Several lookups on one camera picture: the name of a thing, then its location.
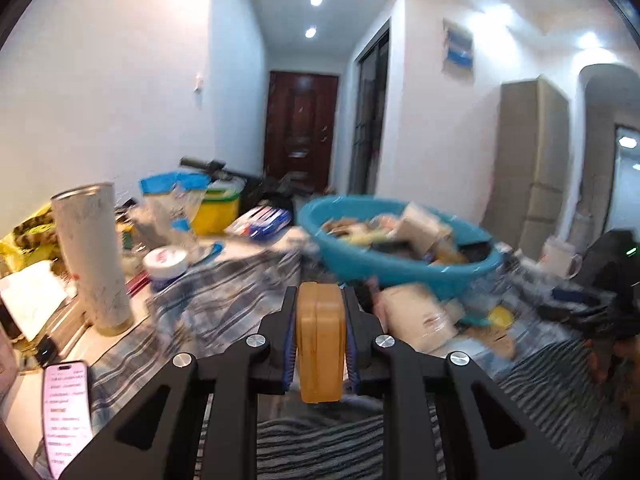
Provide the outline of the orange-yellow plastic case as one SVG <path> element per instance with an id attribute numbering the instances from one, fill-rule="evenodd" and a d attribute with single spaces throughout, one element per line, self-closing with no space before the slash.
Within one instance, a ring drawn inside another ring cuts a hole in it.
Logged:
<path id="1" fill-rule="evenodd" d="M 301 284 L 295 321 L 302 400 L 307 404 L 341 400 L 346 364 L 346 312 L 341 289 L 337 284 Z"/>

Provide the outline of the tan round vented disc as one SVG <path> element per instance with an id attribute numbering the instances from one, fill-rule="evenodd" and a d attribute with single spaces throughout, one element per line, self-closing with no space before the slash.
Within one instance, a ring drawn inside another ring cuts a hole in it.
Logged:
<path id="1" fill-rule="evenodd" d="M 514 339 L 502 328 L 495 326 L 470 327 L 465 335 L 484 344 L 498 358 L 513 361 L 516 356 Z"/>

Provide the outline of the striped grey cloth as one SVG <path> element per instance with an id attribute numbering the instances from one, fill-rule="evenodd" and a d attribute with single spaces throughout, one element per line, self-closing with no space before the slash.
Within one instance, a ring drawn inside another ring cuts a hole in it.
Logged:
<path id="1" fill-rule="evenodd" d="M 577 341 L 495 372 L 463 353 L 375 349 L 376 399 L 306 405 L 291 393 L 213 408 L 200 479 L 604 479 L 623 441 L 622 409 Z"/>

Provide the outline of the yellow round plastic lid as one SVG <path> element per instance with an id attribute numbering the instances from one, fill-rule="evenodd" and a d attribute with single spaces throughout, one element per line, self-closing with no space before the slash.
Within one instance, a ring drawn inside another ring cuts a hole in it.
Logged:
<path id="1" fill-rule="evenodd" d="M 515 322 L 513 313 L 503 306 L 495 306 L 487 315 L 487 319 L 499 330 L 508 330 Z"/>

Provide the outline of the blue plaid cloth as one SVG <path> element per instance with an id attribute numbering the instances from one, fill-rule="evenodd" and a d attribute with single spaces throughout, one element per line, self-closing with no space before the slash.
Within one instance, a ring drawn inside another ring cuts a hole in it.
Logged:
<path id="1" fill-rule="evenodd" d="M 152 295 L 145 303 L 149 318 L 91 367 L 93 428 L 100 430 L 174 354 L 214 356 L 257 333 L 262 319 L 281 309 L 286 289 L 300 284 L 304 274 L 318 276 L 318 260 L 296 249 L 265 249 L 197 266 Z M 506 332 L 514 341 L 512 358 L 460 334 L 432 340 L 423 350 L 441 358 L 467 353 L 528 414 L 576 406 L 593 410 L 602 393 L 590 378 L 587 349 L 577 334 L 541 314 L 542 306 L 556 306 L 554 288 L 574 292 L 577 287 L 516 266 L 481 278 L 462 299 L 444 303 L 448 316 L 485 313 L 498 304 L 507 308 L 515 316 Z"/>

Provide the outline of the beige paper pouch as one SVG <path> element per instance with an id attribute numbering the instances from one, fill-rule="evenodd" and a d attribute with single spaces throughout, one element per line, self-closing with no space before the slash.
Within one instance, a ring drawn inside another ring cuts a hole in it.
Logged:
<path id="1" fill-rule="evenodd" d="M 431 291 L 421 284 L 383 289 L 374 313 L 386 334 L 429 354 L 457 335 L 454 323 Z"/>

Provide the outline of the white jar blue base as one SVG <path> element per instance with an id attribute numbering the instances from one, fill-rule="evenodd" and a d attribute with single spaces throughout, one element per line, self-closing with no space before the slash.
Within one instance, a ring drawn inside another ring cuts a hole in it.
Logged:
<path id="1" fill-rule="evenodd" d="M 152 291 L 160 292 L 189 270 L 188 252 L 177 246 L 159 247 L 144 256 L 143 266 Z"/>

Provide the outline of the yellow snack bag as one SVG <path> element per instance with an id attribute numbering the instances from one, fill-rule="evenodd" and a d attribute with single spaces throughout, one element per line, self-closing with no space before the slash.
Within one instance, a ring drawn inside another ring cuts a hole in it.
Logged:
<path id="1" fill-rule="evenodd" d="M 43 260 L 62 259 L 50 203 L 18 224 L 1 240 L 1 262 L 11 273 Z"/>

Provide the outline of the white marbled tumbler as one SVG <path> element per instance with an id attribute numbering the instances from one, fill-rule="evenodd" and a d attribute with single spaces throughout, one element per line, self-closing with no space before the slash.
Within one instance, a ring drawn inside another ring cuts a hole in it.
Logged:
<path id="1" fill-rule="evenodd" d="M 104 336 L 134 322 L 122 270 L 122 242 L 111 182 L 73 188 L 51 198 L 58 244 L 90 324 Z"/>

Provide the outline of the blue white snack bag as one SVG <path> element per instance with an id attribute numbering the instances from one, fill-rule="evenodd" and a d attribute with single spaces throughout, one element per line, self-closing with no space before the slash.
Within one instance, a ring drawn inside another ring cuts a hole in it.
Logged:
<path id="1" fill-rule="evenodd" d="M 169 244 L 192 252 L 198 244 L 192 221 L 209 186 L 209 177 L 198 172 L 171 171 L 139 181 L 145 205 L 154 226 Z"/>

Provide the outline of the yellow box green lid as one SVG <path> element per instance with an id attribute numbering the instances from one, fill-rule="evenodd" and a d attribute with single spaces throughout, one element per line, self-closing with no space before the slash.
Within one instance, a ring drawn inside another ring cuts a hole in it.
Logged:
<path id="1" fill-rule="evenodd" d="M 192 221 L 197 236 L 214 236 L 224 232 L 239 217 L 244 181 L 232 178 L 216 180 L 207 188 L 198 213 Z"/>

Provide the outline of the beige tall cabinet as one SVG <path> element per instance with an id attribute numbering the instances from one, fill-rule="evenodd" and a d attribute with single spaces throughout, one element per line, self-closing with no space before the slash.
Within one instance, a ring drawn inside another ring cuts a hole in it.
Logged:
<path id="1" fill-rule="evenodd" d="M 570 111 L 543 76 L 500 88 L 494 182 L 482 227 L 537 260 L 555 234 L 570 161 Z"/>

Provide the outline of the dark wooden door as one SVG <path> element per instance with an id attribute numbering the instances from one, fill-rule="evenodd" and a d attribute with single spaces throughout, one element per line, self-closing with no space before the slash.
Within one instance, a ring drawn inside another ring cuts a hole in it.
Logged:
<path id="1" fill-rule="evenodd" d="M 335 75 L 269 74 L 264 169 L 314 192 L 329 184 L 340 78 Z"/>

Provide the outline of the white wall switch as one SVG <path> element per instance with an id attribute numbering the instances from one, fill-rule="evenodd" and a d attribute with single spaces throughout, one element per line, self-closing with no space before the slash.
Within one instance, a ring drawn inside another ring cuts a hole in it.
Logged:
<path id="1" fill-rule="evenodd" d="M 201 74 L 195 75 L 194 92 L 200 93 L 204 88 L 204 77 Z"/>

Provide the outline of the wall electrical panel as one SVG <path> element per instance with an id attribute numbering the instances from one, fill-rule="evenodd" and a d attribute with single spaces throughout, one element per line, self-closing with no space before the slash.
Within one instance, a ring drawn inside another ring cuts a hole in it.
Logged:
<path id="1" fill-rule="evenodd" d="M 442 70 L 457 78 L 474 78 L 474 39 L 469 29 L 452 21 L 442 21 L 444 58 Z"/>

